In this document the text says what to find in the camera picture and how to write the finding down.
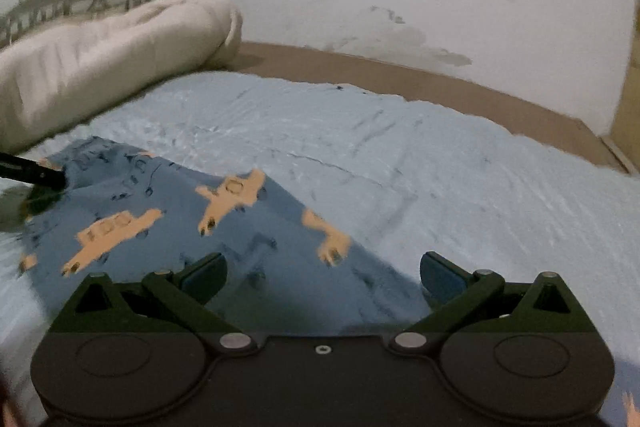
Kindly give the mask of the cream rolled blanket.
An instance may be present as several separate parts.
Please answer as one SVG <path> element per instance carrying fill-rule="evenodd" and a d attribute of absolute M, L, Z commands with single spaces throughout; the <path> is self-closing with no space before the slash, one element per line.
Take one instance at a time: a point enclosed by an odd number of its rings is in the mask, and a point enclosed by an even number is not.
<path fill-rule="evenodd" d="M 1 52 L 2 150 L 26 150 L 165 78 L 228 66 L 242 26 L 230 0 L 153 0 L 17 40 Z"/>

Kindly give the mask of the brown bed base board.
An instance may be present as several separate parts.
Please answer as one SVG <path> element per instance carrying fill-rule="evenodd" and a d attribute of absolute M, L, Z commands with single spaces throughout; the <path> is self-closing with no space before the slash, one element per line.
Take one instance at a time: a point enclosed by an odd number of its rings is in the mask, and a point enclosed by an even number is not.
<path fill-rule="evenodd" d="M 580 120 L 459 78 L 370 58 L 280 44 L 244 42 L 231 68 L 260 77 L 309 83 L 349 83 L 377 94 L 427 101 L 483 117 L 521 134 L 619 172 L 627 169 Z"/>

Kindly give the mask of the wooden wardrobe panel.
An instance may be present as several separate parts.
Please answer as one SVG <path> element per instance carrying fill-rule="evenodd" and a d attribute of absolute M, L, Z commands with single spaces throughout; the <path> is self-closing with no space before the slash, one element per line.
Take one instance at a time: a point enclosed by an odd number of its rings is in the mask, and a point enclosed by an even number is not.
<path fill-rule="evenodd" d="M 600 139 L 629 176 L 639 176 L 639 10 L 634 14 L 626 77 L 609 134 Z"/>

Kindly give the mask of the blue pants with orange print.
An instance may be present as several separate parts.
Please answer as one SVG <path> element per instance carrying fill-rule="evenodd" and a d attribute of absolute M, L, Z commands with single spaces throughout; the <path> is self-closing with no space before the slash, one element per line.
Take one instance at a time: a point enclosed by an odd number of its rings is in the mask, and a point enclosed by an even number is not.
<path fill-rule="evenodd" d="M 398 273 L 260 170 L 211 176 L 102 138 L 47 159 L 65 192 L 30 202 L 22 267 L 50 313 L 103 272 L 134 283 L 207 256 L 207 309 L 247 332 L 346 335 L 427 316 L 418 283 Z"/>

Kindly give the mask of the light blue bed sheet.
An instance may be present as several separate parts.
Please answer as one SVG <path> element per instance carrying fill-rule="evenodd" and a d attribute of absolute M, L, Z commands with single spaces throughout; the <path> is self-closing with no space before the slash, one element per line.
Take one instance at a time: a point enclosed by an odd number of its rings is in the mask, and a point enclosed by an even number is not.
<path fill-rule="evenodd" d="M 613 352 L 602 413 L 639 392 L 639 182 L 498 124 L 348 84 L 168 80 L 26 150 L 100 136 L 215 176 L 260 169 L 408 279 L 425 251 L 511 281 L 563 279 Z"/>

